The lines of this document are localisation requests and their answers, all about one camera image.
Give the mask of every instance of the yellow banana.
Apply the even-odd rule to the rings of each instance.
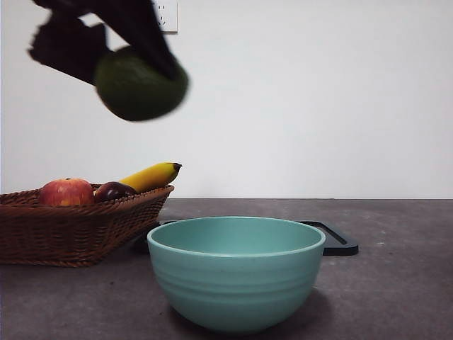
[[[120,179],[119,182],[133,187],[138,193],[143,193],[161,188],[172,182],[177,177],[181,167],[182,165],[179,163],[158,163]]]

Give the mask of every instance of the electrical socket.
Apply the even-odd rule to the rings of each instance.
[[[176,0],[151,0],[157,22],[162,32],[178,32],[178,2]]]

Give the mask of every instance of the red apple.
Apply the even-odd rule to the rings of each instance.
[[[39,203],[46,205],[93,204],[91,184],[82,178],[55,179],[45,184],[39,195]]]

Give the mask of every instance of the ceramic bowl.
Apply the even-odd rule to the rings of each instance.
[[[252,334],[304,303],[315,283],[324,233],[267,217],[202,217],[147,235],[152,267],[171,306],[216,332]]]

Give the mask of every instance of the wicker basket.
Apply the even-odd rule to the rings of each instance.
[[[39,189],[2,194],[0,264],[92,266],[155,225],[173,189],[70,207],[39,205]]]

